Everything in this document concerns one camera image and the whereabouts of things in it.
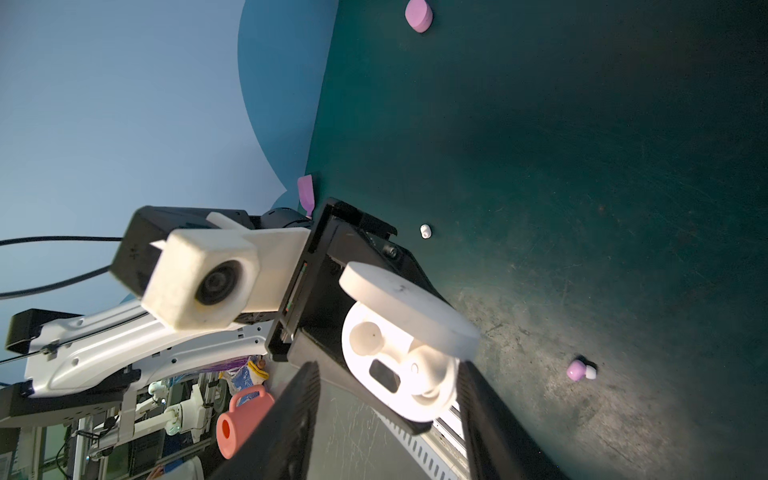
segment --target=black cable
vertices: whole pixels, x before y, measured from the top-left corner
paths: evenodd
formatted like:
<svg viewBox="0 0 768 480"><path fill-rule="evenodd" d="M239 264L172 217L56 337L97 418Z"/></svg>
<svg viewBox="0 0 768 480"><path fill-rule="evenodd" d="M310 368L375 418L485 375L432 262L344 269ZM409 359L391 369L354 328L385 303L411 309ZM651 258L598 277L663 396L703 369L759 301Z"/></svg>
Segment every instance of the black cable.
<svg viewBox="0 0 768 480"><path fill-rule="evenodd" d="M98 438L101 438L104 435L107 435L109 432L111 432L112 429L115 426L117 426L118 418L120 418L119 415L116 415L114 417L107 417L106 419L104 419L104 425L107 425L107 424L109 424L109 425L107 426L107 428L102 433L98 434Z"/></svg>
<svg viewBox="0 0 768 480"><path fill-rule="evenodd" d="M0 240L0 247L3 247L4 245L15 245L17 243L57 242L66 240L81 242L119 242L123 239L121 237L77 237L72 235L51 235L48 237L22 237L11 238L10 240Z"/></svg>
<svg viewBox="0 0 768 480"><path fill-rule="evenodd" d="M61 448L58 450L58 453L56 454L56 468L58 468L58 470L61 472L61 474L65 478L69 478L70 480L72 479L72 477L67 472L65 472L65 470L61 467L61 463L59 462L59 459L61 458L61 451L64 450L65 446L69 445L71 432L72 432L72 427L70 425L67 427L67 430L64 433L64 443L61 444Z"/></svg>
<svg viewBox="0 0 768 480"><path fill-rule="evenodd" d="M11 298L19 298L20 296L29 296L29 295L35 295L37 293L50 292L51 290L57 290L60 288L64 288L65 286L70 286L70 285L74 285L76 283L82 282L83 280L88 280L89 278L99 276L102 273L106 273L108 271L109 271L109 265L103 266L102 268L98 270L94 270L92 272L83 273L82 275L74 276L68 280L62 280L61 282L51 283L50 285L37 286L35 288L27 288L26 290L16 290L15 292L3 292L3 293L0 293L0 300L9 300Z"/></svg>
<svg viewBox="0 0 768 480"><path fill-rule="evenodd" d="M75 437L78 435L88 440L99 440L100 438L99 435L96 435L95 433L87 432L85 430L78 430L74 434L72 434L72 436L75 436Z"/></svg>
<svg viewBox="0 0 768 480"><path fill-rule="evenodd" d="M61 241L61 240L74 240L74 241L88 241L88 242L119 242L123 240L121 237L76 237L72 235L57 235L49 237L23 237L23 238L11 238L10 240L0 240L0 247L4 245L15 245L17 243L30 243L30 242L48 242L48 241ZM35 295L37 293L50 292L51 290L57 290L64 288L65 286L74 285L88 280L95 276L99 276L102 273L109 271L109 266L104 266L98 270L92 272L83 273L82 275L75 276L69 280L62 280L61 282L51 283L50 285L38 286L35 288L28 288L26 290L16 290L15 292L0 293L0 300L8 300L11 298L19 298L20 296Z"/></svg>
<svg viewBox="0 0 768 480"><path fill-rule="evenodd" d="M37 352L32 352L32 353L25 353L24 355L17 355L17 356L12 356L12 357L11 357L11 358L9 358L9 359L0 360L0 365L4 365L4 364L6 364L6 363L10 363L10 362L15 362L16 360L25 359L25 358L27 358L28 356L33 356L33 355L34 355L34 354L36 354L36 353L40 353L40 350L38 350Z"/></svg>

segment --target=screw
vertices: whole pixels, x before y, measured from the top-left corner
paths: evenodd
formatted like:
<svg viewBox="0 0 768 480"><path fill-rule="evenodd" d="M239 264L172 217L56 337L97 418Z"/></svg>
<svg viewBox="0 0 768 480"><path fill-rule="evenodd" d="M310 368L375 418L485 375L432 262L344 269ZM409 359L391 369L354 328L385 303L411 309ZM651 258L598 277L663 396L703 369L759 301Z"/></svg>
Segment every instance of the screw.
<svg viewBox="0 0 768 480"><path fill-rule="evenodd" d="M397 257L397 249L395 247L393 247L392 245L387 245L386 247L384 247L384 253L389 258Z"/></svg>

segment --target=pink watering can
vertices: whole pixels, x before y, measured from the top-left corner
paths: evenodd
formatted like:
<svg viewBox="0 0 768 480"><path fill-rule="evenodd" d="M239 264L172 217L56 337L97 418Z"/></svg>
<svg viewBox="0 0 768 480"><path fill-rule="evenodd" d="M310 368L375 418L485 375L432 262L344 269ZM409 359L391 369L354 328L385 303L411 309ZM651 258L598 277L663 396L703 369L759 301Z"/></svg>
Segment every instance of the pink watering can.
<svg viewBox="0 0 768 480"><path fill-rule="evenodd" d="M240 399L254 392L258 392L259 396L237 406ZM216 440L224 458L232 458L237 453L274 404L274 397L266 392L263 385L242 389L232 397L230 411L219 415L216 423Z"/></svg>

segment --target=camera lens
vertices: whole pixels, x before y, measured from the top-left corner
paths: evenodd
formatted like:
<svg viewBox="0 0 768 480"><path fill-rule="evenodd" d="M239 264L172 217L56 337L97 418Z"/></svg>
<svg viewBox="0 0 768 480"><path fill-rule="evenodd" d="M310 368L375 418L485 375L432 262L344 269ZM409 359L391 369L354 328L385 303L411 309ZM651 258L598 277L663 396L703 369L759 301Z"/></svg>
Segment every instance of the camera lens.
<svg viewBox="0 0 768 480"><path fill-rule="evenodd" d="M203 278L195 299L203 305L216 305L235 290L239 279L240 264L234 260L224 262Z"/></svg>

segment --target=rectangular hole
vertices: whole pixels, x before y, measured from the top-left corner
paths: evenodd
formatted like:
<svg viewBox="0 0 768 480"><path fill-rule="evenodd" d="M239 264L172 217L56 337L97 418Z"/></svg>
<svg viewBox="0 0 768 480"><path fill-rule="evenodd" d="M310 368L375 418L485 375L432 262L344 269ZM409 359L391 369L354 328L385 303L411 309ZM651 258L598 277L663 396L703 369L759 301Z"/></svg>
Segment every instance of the rectangular hole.
<svg viewBox="0 0 768 480"><path fill-rule="evenodd" d="M392 393L396 393L400 388L400 377L397 373L394 373L388 366L375 359L371 362L371 368L368 369L368 373L375 381L382 384L382 386Z"/></svg>

